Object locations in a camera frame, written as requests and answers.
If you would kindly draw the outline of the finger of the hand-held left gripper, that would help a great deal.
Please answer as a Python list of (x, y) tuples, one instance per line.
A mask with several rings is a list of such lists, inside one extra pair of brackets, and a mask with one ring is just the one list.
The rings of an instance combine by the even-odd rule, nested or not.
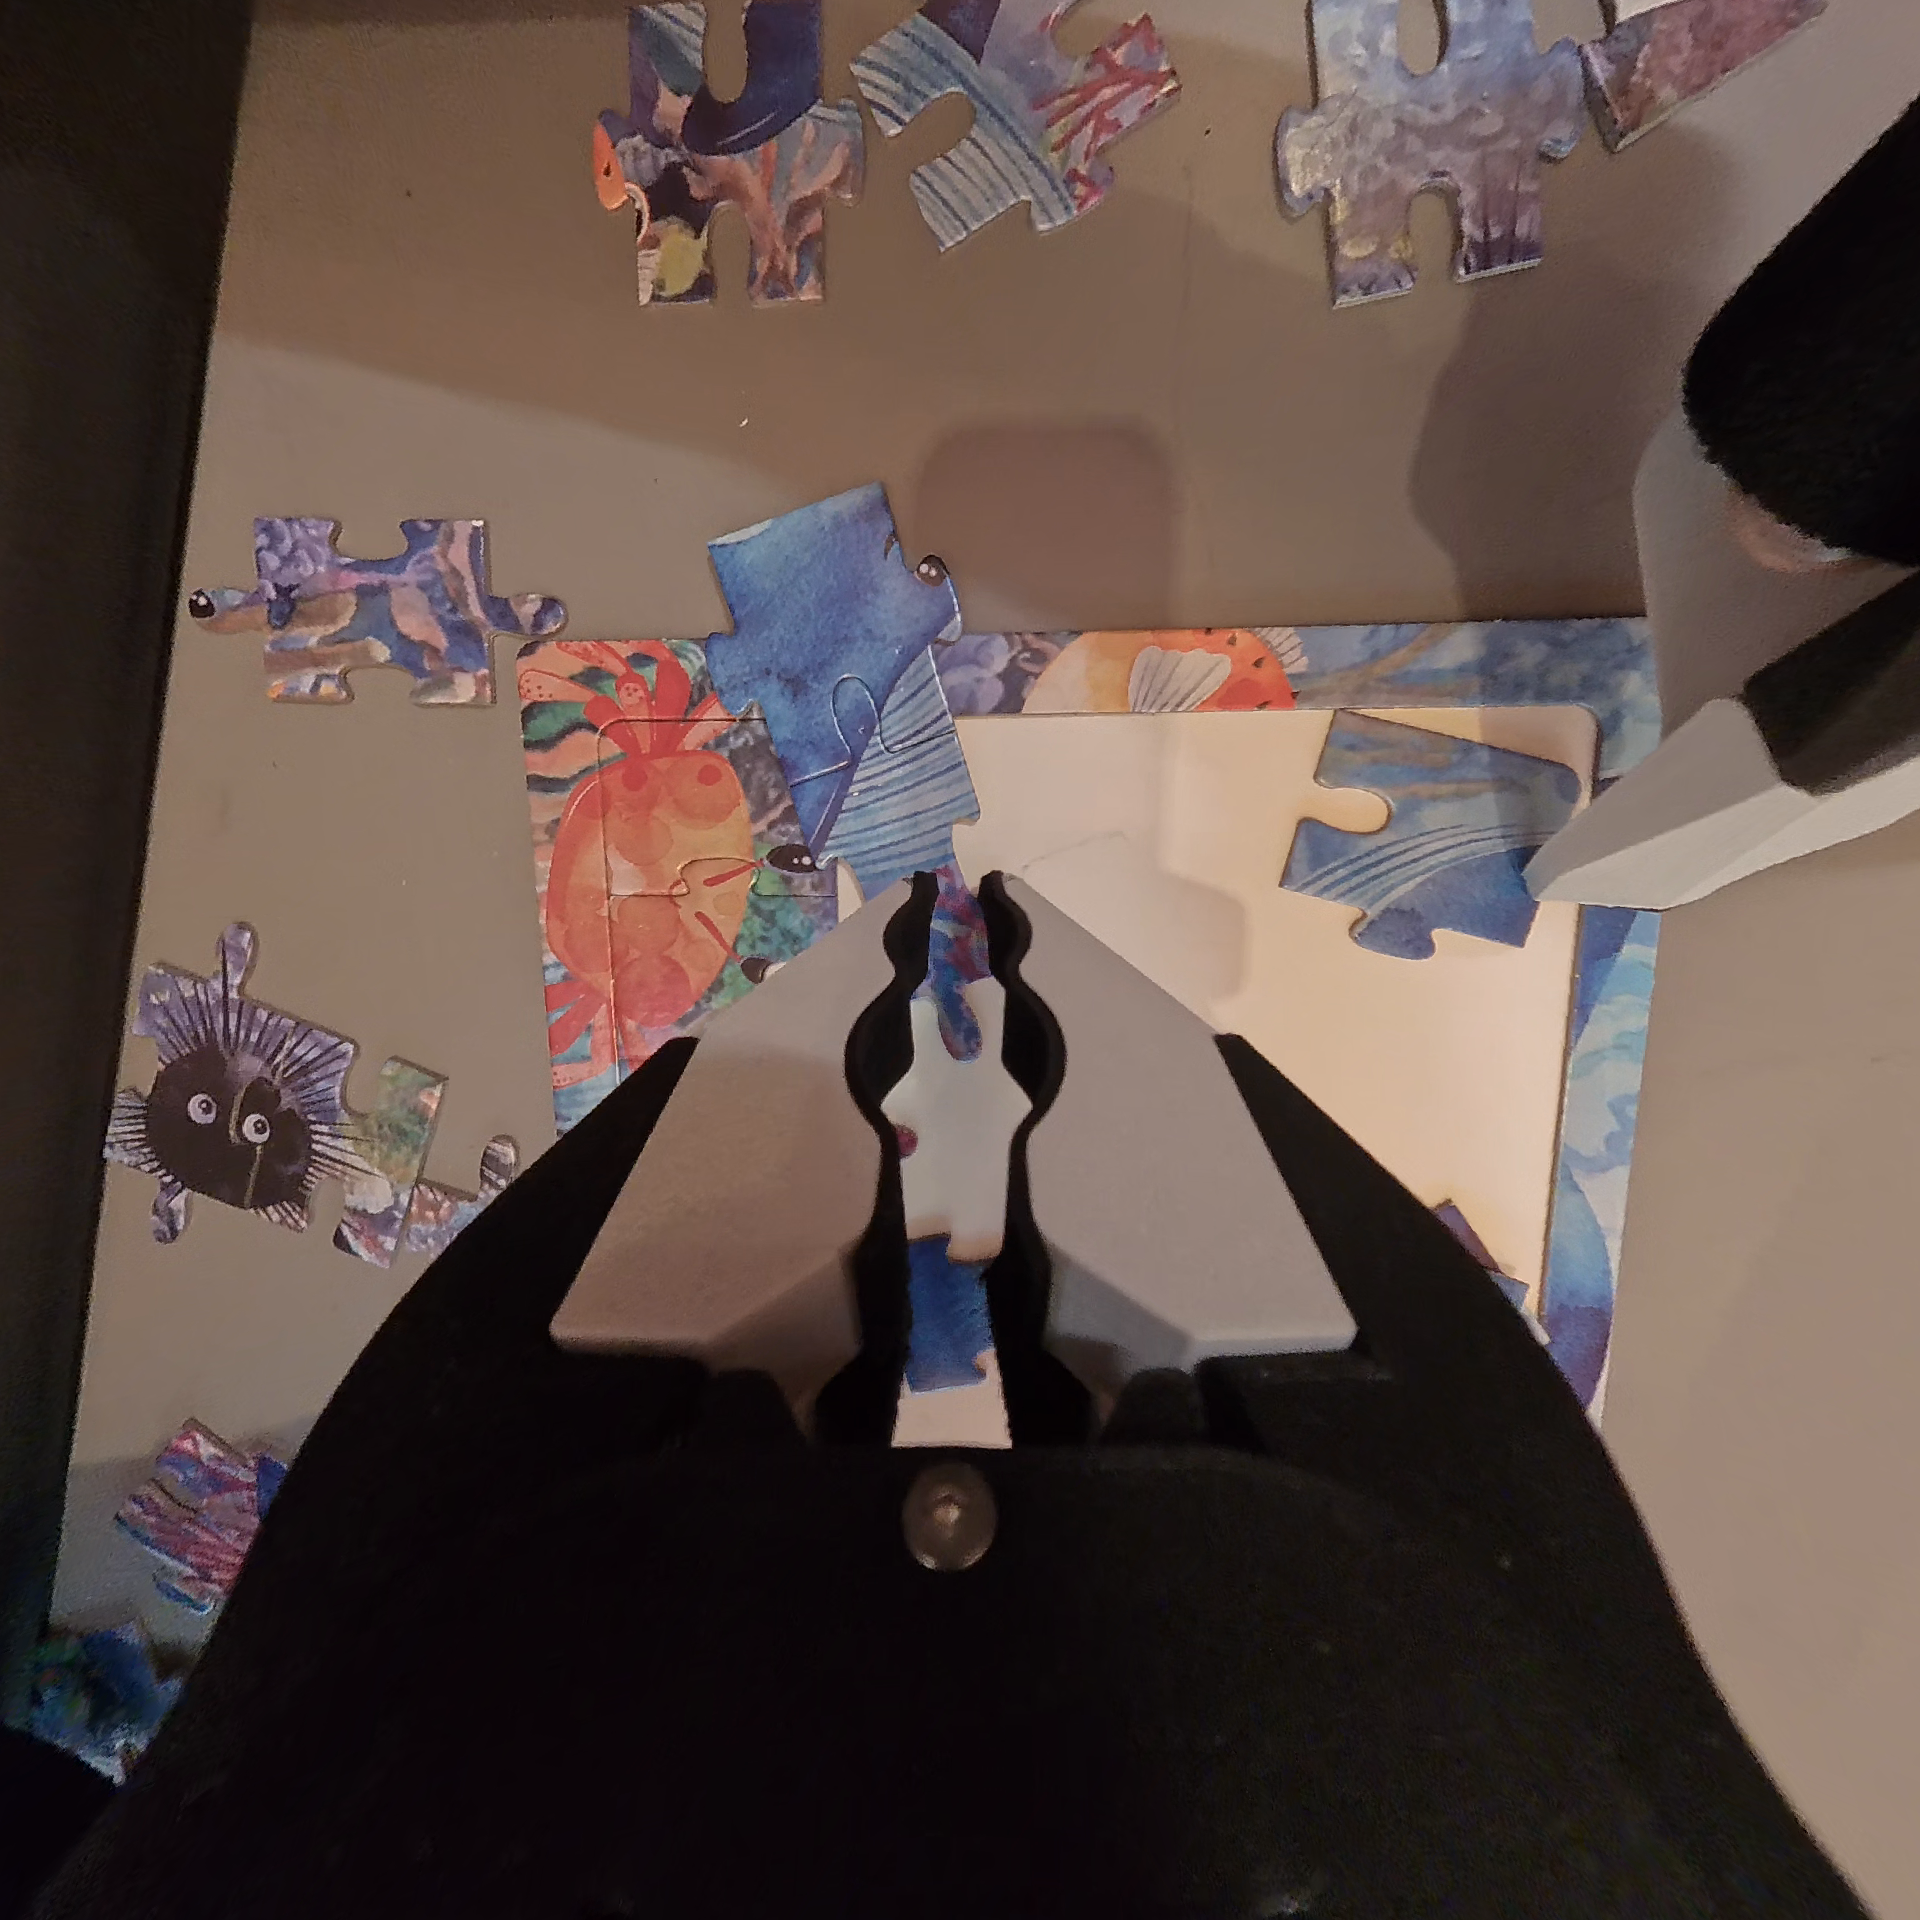
[(1647, 445), (1633, 518), (1667, 725), (1532, 856), (1532, 894), (1677, 907), (1914, 814), (1914, 571), (1763, 565), (1689, 439)]

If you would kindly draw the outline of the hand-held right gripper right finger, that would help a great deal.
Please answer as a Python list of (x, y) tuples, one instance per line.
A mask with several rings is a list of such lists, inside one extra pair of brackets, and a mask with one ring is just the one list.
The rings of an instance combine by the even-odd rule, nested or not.
[(1086, 1442), (1141, 1372), (1344, 1350), (1352, 1312), (1211, 1026), (1018, 877), (986, 873), (979, 910), (1031, 1103), (986, 1269), (1012, 1442)]

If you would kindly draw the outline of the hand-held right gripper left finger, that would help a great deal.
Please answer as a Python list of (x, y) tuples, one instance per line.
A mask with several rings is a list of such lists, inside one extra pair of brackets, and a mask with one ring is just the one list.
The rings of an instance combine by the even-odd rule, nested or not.
[(821, 1442), (888, 1444), (906, 1358), (898, 1142), (936, 881), (896, 881), (702, 1028), (552, 1338), (770, 1376)]

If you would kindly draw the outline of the sea print jigsaw puzzle board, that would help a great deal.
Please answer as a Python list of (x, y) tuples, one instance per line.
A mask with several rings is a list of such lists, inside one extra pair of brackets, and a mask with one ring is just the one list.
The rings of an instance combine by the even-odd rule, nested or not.
[[(1018, 877), (1217, 1038), (1286, 1074), (1419, 1204), (1454, 1201), (1527, 1283), (1537, 1318), (1524, 1328), (1574, 1404), (1594, 1408), (1658, 911), (1537, 902), (1521, 949), (1441, 934), (1432, 958), (1407, 962), (1357, 948), (1344, 907), (1283, 889), (1280, 872), (1318, 798), (1335, 827), (1380, 824), (1369, 797), (1315, 787), (1338, 711), (1580, 708), (1597, 739), (1585, 802), (1597, 798), (1658, 740), (1647, 624), (992, 632), (934, 639), (911, 659), (925, 655), (979, 802), (975, 821), (952, 827), (975, 900), (986, 873)], [(621, 1055), (601, 735), (760, 708), (719, 702), (707, 639), (530, 639), (515, 687), (552, 1085), (561, 1124), (575, 1124), (664, 1042), (766, 982), (644, 1057)], [(805, 833), (789, 789), (811, 855), (833, 872), (837, 921), (811, 948), (869, 902), (825, 855), (845, 787), (821, 833)], [(898, 881), (920, 873), (936, 881)], [(908, 1003), (915, 1061), (881, 1098), (905, 1234), (946, 1234), (952, 1259), (986, 1259), (1003, 1249), (1009, 1143), (1031, 1110), (1003, 1066), (1003, 984), (990, 973), (965, 991), (981, 1033), (975, 1061), (946, 1054), (922, 987)]]

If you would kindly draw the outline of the blue swoosh corner puzzle piece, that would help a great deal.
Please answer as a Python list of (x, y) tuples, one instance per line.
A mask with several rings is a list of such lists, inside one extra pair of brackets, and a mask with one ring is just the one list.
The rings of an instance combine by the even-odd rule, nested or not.
[(1301, 814), (1280, 887), (1344, 907), (1351, 940), (1422, 962), (1441, 934), (1521, 949), (1537, 919), (1524, 863), (1594, 778), (1580, 708), (1338, 711), (1313, 771), (1322, 797), (1369, 797), (1373, 829)]

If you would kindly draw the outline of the joined orange crab puzzle pieces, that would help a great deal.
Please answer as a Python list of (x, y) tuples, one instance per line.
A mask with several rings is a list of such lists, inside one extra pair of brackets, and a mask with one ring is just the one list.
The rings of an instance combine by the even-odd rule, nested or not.
[(601, 735), (609, 1007), (639, 1061), (837, 921), (760, 715)]

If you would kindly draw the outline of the striped whale belly puzzle piece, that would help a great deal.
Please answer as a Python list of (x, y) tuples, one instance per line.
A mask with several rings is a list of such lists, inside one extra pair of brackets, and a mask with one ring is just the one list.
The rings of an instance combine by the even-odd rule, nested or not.
[(879, 708), (879, 727), (858, 756), (825, 836), (872, 900), (917, 872), (954, 863), (952, 827), (975, 821), (965, 752), (932, 655), (911, 659)]

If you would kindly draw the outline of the dark blue whale eye piece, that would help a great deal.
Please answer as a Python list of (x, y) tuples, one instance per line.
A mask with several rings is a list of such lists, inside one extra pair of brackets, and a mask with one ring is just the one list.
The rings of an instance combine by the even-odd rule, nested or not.
[(733, 618), (707, 639), (713, 691), (724, 708), (760, 708), (805, 833), (821, 833), (906, 659), (956, 634), (954, 587), (934, 556), (906, 558), (877, 482), (707, 555)]

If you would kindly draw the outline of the grey blue white puzzle piece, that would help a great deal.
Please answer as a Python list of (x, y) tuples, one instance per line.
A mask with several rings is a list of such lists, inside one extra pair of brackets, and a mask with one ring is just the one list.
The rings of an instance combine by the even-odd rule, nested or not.
[(1581, 41), (1585, 96), (1609, 153), (1710, 92), (1827, 12), (1823, 2), (1605, 4), (1608, 29)]

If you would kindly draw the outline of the pale blue zebra-striped puzzle piece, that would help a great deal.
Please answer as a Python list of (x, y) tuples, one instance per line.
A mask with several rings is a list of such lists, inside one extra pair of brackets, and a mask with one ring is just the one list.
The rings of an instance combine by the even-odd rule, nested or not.
[(1416, 283), (1407, 210), (1454, 202), (1456, 280), (1541, 259), (1541, 168), (1581, 130), (1581, 63), (1569, 37), (1533, 41), (1529, 2), (1446, 2), (1432, 67), (1401, 58), (1395, 2), (1309, 2), (1318, 102), (1274, 136), (1283, 207), (1327, 207), (1332, 305), (1405, 295)]

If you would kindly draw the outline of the black spiny fish puzzle piece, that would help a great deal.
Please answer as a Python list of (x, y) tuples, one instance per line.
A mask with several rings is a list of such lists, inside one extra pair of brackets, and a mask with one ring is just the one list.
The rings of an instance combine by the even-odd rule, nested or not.
[(209, 973), (144, 975), (131, 1028), (155, 1042), (155, 1074), (112, 1098), (103, 1157), (155, 1180), (160, 1244), (183, 1231), (194, 1193), (302, 1231), (314, 1186), (338, 1180), (335, 1246), (387, 1268), (446, 1079), (391, 1057), (373, 1103), (350, 1109), (357, 1046), (247, 994), (255, 948), (255, 928), (233, 921)]

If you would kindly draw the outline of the blue purple puzzle piece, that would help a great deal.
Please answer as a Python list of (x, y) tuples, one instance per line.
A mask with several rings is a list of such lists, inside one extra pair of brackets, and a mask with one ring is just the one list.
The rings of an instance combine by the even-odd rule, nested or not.
[(554, 596), (491, 591), (481, 518), (404, 518), (403, 552), (387, 558), (353, 558), (335, 535), (331, 518), (256, 518), (256, 584), (185, 599), (203, 630), (261, 639), (273, 700), (345, 702), (353, 668), (391, 666), (409, 677), (415, 706), (491, 706), (491, 637), (566, 623)]

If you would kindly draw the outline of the blue green reef puzzle piece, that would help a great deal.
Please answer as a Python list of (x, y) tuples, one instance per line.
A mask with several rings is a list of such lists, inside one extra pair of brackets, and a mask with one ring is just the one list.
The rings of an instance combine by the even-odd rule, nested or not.
[(179, 1691), (137, 1621), (50, 1632), (29, 1661), (28, 1730), (123, 1787)]

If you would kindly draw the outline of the black mesh chair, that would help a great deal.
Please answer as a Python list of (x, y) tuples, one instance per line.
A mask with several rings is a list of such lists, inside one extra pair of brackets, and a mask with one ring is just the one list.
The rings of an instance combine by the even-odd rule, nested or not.
[(1, 4), (1, 1663), (77, 1415), (249, 4)]

